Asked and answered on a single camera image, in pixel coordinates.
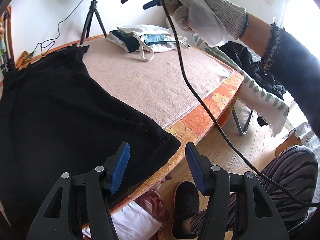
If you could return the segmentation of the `right hand grey glove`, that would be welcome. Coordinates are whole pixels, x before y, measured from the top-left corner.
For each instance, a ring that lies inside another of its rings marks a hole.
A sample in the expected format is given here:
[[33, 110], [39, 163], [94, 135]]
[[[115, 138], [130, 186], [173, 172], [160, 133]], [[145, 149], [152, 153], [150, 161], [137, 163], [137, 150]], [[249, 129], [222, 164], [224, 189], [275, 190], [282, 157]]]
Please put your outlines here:
[[248, 14], [229, 0], [165, 0], [169, 15], [185, 32], [198, 35], [210, 46], [223, 46], [230, 37], [244, 35]]

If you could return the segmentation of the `right forearm black sleeve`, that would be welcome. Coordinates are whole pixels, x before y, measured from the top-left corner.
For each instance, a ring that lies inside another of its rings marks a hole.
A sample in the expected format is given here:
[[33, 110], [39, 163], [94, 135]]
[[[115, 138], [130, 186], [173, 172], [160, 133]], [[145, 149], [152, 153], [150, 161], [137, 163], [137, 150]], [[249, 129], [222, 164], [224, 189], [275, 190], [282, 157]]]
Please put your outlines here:
[[289, 91], [319, 136], [319, 60], [284, 28], [246, 14], [240, 40], [261, 56], [260, 65]]

